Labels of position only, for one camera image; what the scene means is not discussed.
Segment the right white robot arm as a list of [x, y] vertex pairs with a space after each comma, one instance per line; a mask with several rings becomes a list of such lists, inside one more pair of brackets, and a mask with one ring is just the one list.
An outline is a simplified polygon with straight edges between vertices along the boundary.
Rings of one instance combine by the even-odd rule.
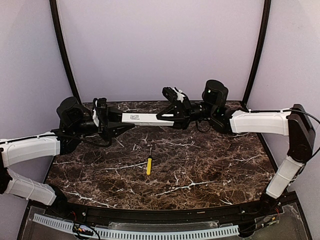
[[275, 176], [264, 191], [267, 198], [278, 199], [294, 181], [314, 151], [316, 131], [312, 115], [300, 104], [280, 110], [228, 109], [225, 104], [229, 90], [219, 81], [210, 79], [202, 93], [202, 101], [191, 102], [177, 88], [164, 87], [163, 96], [170, 105], [159, 112], [158, 120], [173, 122], [173, 128], [186, 129], [191, 122], [207, 121], [221, 134], [265, 133], [289, 137], [289, 150]]

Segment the white remote control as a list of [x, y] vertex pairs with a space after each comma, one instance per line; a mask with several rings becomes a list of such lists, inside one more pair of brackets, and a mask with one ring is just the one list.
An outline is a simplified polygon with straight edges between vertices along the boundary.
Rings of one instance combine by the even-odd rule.
[[173, 121], [159, 120], [155, 113], [122, 113], [123, 123], [134, 124], [135, 126], [165, 126], [172, 127]]

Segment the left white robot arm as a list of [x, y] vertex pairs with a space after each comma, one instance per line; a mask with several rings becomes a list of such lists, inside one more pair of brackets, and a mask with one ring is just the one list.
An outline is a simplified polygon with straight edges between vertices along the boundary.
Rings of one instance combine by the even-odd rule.
[[47, 206], [66, 201], [65, 195], [57, 187], [21, 176], [9, 167], [36, 158], [70, 154], [80, 143], [107, 148], [113, 138], [135, 126], [122, 122], [122, 111], [109, 107], [106, 98], [95, 98], [93, 109], [89, 110], [71, 96], [61, 102], [56, 112], [60, 118], [58, 129], [1, 140], [1, 194], [11, 194]]

